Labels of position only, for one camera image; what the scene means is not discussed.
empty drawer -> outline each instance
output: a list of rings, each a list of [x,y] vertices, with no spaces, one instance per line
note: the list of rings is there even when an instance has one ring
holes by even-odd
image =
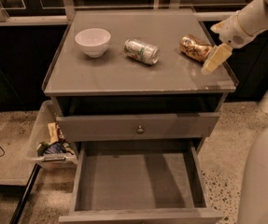
[[[60,223],[216,223],[191,140],[85,142]]]
[[[70,142],[207,137],[218,119],[219,113],[57,118]]]

can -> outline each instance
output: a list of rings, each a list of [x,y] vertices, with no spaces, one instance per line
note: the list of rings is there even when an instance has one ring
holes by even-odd
[[[192,59],[200,63],[204,63],[212,49],[212,46],[199,38],[188,34],[182,37],[179,48]]]
[[[150,65],[159,60],[160,50],[158,47],[136,38],[128,39],[124,44],[124,52],[142,63]]]

bowl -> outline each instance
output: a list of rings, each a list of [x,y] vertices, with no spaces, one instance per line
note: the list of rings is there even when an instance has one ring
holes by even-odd
[[[76,35],[78,47],[88,56],[101,57],[108,49],[111,34],[101,28],[90,28]]]

floor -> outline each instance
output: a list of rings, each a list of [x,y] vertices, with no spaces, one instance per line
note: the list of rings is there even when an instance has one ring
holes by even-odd
[[[27,141],[36,115],[36,111],[0,113],[0,145],[6,152],[0,158],[0,184],[26,184],[33,168],[26,159]],[[219,122],[199,154],[210,205],[224,216],[218,224],[236,223],[247,153],[267,127],[268,115],[256,103],[225,103],[221,108]],[[75,167],[42,169],[20,223],[57,223],[59,216],[67,215],[75,172]],[[17,197],[0,195],[0,223],[9,223],[17,202]]]

drawer knob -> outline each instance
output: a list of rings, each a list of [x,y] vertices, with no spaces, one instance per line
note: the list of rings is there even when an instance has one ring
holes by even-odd
[[[139,125],[139,128],[137,128],[136,132],[139,133],[139,134],[144,133],[144,129],[143,129],[142,125]]]

